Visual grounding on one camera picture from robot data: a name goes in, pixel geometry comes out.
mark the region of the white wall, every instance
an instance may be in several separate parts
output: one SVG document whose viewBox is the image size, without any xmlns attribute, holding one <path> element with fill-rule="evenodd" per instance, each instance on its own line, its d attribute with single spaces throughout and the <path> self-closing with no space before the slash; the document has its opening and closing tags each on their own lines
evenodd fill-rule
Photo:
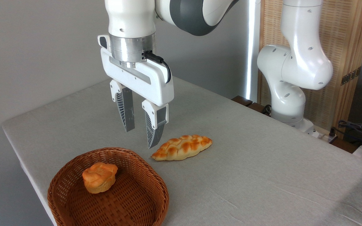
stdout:
<svg viewBox="0 0 362 226">
<path fill-rule="evenodd" d="M 158 54 L 175 76 L 228 98 L 244 96 L 247 5 L 238 2 L 205 37 L 159 23 Z M 103 0 L 0 1 L 0 125 L 108 79 L 96 41 L 107 28 Z M 1 127 L 0 225 L 51 225 Z"/>
</svg>

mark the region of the bread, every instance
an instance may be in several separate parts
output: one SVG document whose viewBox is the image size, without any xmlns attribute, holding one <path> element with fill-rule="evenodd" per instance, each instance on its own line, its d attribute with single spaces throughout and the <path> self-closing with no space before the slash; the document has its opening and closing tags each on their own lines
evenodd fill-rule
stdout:
<svg viewBox="0 0 362 226">
<path fill-rule="evenodd" d="M 207 149 L 212 144 L 212 140 L 205 136 L 185 135 L 180 138 L 173 138 L 164 143 L 152 158 L 157 161 L 162 160 L 184 160 L 191 156 L 196 156 L 201 151 Z"/>
<path fill-rule="evenodd" d="M 97 194 L 107 191 L 115 182 L 118 167 L 113 164 L 95 163 L 83 171 L 82 177 L 88 192 Z"/>
</svg>

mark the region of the metal hinge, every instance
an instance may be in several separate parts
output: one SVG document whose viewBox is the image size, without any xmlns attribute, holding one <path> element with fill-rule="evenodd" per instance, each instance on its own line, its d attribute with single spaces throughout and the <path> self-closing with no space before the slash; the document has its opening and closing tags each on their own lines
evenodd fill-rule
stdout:
<svg viewBox="0 0 362 226">
<path fill-rule="evenodd" d="M 345 76 L 342 77 L 342 83 L 340 85 L 344 85 L 346 83 L 348 83 L 349 81 L 353 80 L 355 77 L 357 77 L 359 75 L 359 72 L 361 70 L 361 67 L 357 68 L 356 70 L 353 70 L 352 72 L 346 74 Z"/>
</svg>

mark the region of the basket rim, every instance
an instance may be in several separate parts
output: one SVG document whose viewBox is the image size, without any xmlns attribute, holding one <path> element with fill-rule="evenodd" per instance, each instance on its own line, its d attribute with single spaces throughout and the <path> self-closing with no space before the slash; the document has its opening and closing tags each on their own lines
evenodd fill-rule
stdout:
<svg viewBox="0 0 362 226">
<path fill-rule="evenodd" d="M 48 201 L 48 206 L 50 207 L 50 210 L 53 214 L 53 217 L 57 223 L 57 225 L 59 226 L 64 226 L 64 221 L 61 217 L 61 215 L 59 214 L 59 210 L 56 208 L 55 205 L 55 197 L 54 197 L 54 190 L 56 189 L 56 182 L 58 181 L 58 179 L 63 175 L 63 173 L 65 172 L 65 170 L 69 169 L 73 164 L 73 162 L 76 162 L 78 159 L 84 157 L 85 155 L 92 155 L 94 153 L 99 153 L 99 152 L 103 152 L 105 150 L 116 150 L 116 151 L 120 151 L 120 152 L 126 152 L 127 154 L 131 154 L 132 158 L 135 158 L 136 160 L 140 161 L 143 166 L 149 170 L 152 175 L 155 177 L 155 179 L 157 180 L 157 182 L 160 184 L 160 188 L 161 191 L 164 194 L 164 207 L 163 209 L 161 209 L 159 211 L 159 215 L 157 217 L 157 220 L 154 222 L 153 225 L 161 225 L 162 222 L 164 221 L 166 214 L 167 214 L 167 210 L 168 210 L 168 205 L 169 205 L 169 194 L 168 194 L 168 190 L 167 190 L 167 186 L 164 183 L 163 179 L 156 173 L 156 171 L 152 168 L 152 166 L 150 166 L 142 157 L 140 157 L 137 153 L 135 153 L 132 150 L 126 149 L 126 148 L 120 148 L 120 147 L 105 147 L 105 148 L 99 148 L 96 150 L 92 150 L 86 153 L 82 153 L 76 157 L 74 157 L 72 160 L 70 160 L 69 162 L 67 162 L 54 176 L 54 178 L 51 180 L 48 191 L 47 191 L 47 201 Z"/>
</svg>

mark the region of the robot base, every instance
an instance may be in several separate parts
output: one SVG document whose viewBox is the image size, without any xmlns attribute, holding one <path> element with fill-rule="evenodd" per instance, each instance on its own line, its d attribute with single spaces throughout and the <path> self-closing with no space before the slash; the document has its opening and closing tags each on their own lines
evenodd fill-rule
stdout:
<svg viewBox="0 0 362 226">
<path fill-rule="evenodd" d="M 303 133 L 307 133 L 313 137 L 319 137 L 319 133 L 314 129 L 314 124 L 308 119 L 302 119 L 295 123 L 286 123 L 286 125 L 295 127 Z"/>
</svg>

